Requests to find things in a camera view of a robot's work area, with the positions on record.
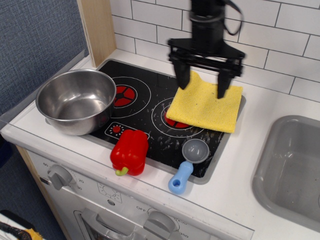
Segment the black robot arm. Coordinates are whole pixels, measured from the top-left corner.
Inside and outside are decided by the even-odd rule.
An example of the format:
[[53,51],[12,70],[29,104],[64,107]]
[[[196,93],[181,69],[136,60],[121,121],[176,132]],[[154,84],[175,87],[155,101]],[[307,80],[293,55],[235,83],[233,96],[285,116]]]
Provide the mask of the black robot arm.
[[241,76],[242,60],[246,55],[224,40],[224,32],[228,29],[226,6],[241,12],[231,0],[193,0],[189,11],[191,37],[168,40],[169,61],[181,89],[189,84],[191,67],[218,73],[218,99],[225,96],[231,80]]

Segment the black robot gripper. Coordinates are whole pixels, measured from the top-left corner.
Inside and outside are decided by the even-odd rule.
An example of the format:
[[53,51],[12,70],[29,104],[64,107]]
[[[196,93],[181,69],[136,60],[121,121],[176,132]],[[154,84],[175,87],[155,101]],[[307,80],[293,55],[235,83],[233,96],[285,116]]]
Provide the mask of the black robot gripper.
[[228,45],[224,40],[225,17],[189,16],[192,24],[190,38],[171,38],[169,60],[173,64],[178,86],[185,89],[190,82],[190,67],[218,74],[217,98],[222,99],[232,79],[241,76],[244,52]]

